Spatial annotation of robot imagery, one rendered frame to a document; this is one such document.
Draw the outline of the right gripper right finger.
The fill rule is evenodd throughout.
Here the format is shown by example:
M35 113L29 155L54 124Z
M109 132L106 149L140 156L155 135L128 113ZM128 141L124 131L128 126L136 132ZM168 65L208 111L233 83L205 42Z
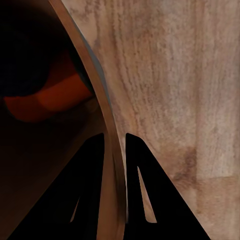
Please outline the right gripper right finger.
M145 142L125 135L129 240L211 240ZM138 167L157 223L146 221Z

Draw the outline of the can of soda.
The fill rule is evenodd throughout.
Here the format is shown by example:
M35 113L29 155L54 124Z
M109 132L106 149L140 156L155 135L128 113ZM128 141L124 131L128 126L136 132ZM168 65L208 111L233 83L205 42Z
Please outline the can of soda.
M96 95L74 46L49 59L49 64L48 80L36 94L2 97L15 120L40 123Z
M0 97L26 97L44 88L50 63L42 47L0 18Z

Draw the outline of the trash can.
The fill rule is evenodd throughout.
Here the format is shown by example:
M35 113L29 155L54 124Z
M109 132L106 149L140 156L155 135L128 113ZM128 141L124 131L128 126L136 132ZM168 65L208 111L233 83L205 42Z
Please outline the trash can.
M0 96L0 240L9 238L83 143L100 133L104 160L96 240L123 240L125 169L99 60L61 0L0 0L0 18L37 42L48 60L75 47L95 91L39 123L14 119Z

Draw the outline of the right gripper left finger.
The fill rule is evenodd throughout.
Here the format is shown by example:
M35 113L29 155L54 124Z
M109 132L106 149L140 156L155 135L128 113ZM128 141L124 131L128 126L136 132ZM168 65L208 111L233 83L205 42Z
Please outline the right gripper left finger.
M97 240L104 154L104 134L88 138L7 240Z

